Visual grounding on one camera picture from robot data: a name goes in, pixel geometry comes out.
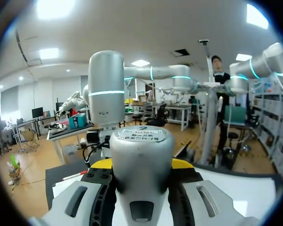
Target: fluorescent light panel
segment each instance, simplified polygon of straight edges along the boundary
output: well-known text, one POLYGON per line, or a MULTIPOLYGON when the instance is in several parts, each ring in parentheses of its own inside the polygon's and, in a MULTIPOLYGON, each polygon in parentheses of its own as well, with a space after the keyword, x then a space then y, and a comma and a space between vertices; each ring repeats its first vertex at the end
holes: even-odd
POLYGON ((264 29, 268 28, 268 20, 254 6, 247 4, 246 22, 264 29))
POLYGON ((38 0, 37 15, 39 19, 51 20, 70 14, 75 0, 38 0))
POLYGON ((236 60, 238 60, 238 61, 247 61, 247 60, 249 60, 251 58, 252 58, 251 55, 246 55, 246 54, 238 53, 237 57, 236 57, 236 60))
POLYGON ((137 60, 135 62, 132 63, 132 65, 137 66, 137 67, 144 67, 146 65, 149 65, 150 62, 145 61, 145 60, 137 60))
POLYGON ((44 59, 53 59, 58 57, 58 48, 46 48, 40 50, 40 58, 44 59))

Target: screw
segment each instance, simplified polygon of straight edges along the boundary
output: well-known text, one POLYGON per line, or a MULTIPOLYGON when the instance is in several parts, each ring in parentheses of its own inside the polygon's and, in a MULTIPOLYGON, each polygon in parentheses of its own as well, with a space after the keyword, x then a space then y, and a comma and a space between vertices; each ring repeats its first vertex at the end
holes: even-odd
POLYGON ((86 177, 88 177, 88 178, 91 178, 91 177, 93 177, 93 176, 94 176, 93 173, 89 173, 89 172, 88 172, 88 173, 86 174, 86 177))
POLYGON ((108 178, 108 175, 107 175, 107 174, 103 174, 103 175, 101 176, 101 178, 106 179, 106 178, 108 178))

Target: yellow part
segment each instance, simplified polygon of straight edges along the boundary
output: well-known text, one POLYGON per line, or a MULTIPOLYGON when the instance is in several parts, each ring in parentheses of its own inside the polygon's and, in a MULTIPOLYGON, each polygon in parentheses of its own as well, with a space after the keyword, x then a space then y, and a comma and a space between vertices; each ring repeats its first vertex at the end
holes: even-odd
POLYGON ((133 98, 125 100, 125 104, 132 104, 132 103, 133 103, 133 98))
MULTIPOLYGON (((98 168, 98 169, 111 169, 112 168, 112 160, 111 159, 103 159, 99 160, 94 163, 91 168, 98 168)), ((173 159, 172 160, 172 168, 173 169, 186 169, 186 168, 194 168, 192 164, 188 163, 187 161, 180 160, 180 159, 173 159)))

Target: ceiling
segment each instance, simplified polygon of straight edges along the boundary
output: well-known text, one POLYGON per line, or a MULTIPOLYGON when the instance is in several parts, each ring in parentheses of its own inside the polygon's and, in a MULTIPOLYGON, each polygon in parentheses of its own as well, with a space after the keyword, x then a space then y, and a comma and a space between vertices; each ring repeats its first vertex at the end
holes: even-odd
POLYGON ((144 59, 153 66, 193 63, 206 69, 200 39, 209 39, 210 53, 220 56, 227 69, 238 53, 259 54, 277 36, 271 26, 265 30, 246 23, 242 0, 76 0, 70 15, 52 20, 40 20, 31 6, 2 41, 0 91, 43 77, 86 75, 89 58, 107 49, 122 53, 128 66, 144 59), (40 60, 44 48, 59 48, 59 57, 40 60), (170 54, 182 48, 190 56, 170 54))

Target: teal box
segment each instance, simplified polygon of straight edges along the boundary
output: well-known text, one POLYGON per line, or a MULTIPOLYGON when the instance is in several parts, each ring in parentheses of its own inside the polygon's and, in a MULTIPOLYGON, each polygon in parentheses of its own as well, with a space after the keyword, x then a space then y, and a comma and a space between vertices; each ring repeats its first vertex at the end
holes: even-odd
POLYGON ((69 126, 71 129, 84 127, 87 124, 86 114, 79 113, 69 118, 69 126))

